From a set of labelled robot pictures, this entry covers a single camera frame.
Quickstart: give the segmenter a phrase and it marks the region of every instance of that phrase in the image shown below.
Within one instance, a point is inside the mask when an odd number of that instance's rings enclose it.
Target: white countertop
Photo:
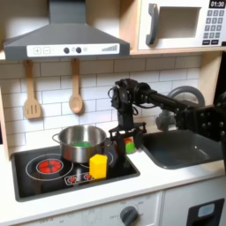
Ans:
[[[2,178],[0,186],[0,225],[29,222],[134,195],[224,176],[223,161],[169,170],[156,166],[143,151],[128,156],[139,170],[139,177],[48,198],[17,202],[14,194],[11,163],[6,162],[3,146],[0,146],[0,175]]]

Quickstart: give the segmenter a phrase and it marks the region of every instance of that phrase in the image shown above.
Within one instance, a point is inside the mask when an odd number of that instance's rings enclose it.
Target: wooden spatula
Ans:
[[[79,95],[79,60],[72,59],[72,96],[69,101],[71,110],[80,113],[82,110],[82,100]]]
[[[27,83],[27,99],[24,105],[25,118],[37,118],[41,116],[41,107],[39,102],[34,98],[34,84],[33,84],[33,63],[30,60],[24,61]]]

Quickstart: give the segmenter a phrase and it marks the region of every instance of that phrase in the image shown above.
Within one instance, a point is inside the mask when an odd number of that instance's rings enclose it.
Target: gray range hood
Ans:
[[[130,44],[86,24],[86,0],[49,0],[49,25],[4,42],[6,60],[129,56]]]

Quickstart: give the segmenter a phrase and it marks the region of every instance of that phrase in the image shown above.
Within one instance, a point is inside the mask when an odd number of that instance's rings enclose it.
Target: green food item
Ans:
[[[73,144],[74,147],[92,147],[93,145],[88,141],[76,142]]]
[[[136,151],[136,147],[135,147],[134,143],[130,142],[125,145],[125,152],[127,154],[132,154],[135,151]]]

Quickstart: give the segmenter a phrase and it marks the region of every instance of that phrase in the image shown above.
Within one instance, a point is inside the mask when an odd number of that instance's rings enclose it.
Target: sink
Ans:
[[[169,170],[222,160],[220,142],[190,131],[145,134],[142,148],[155,164]]]

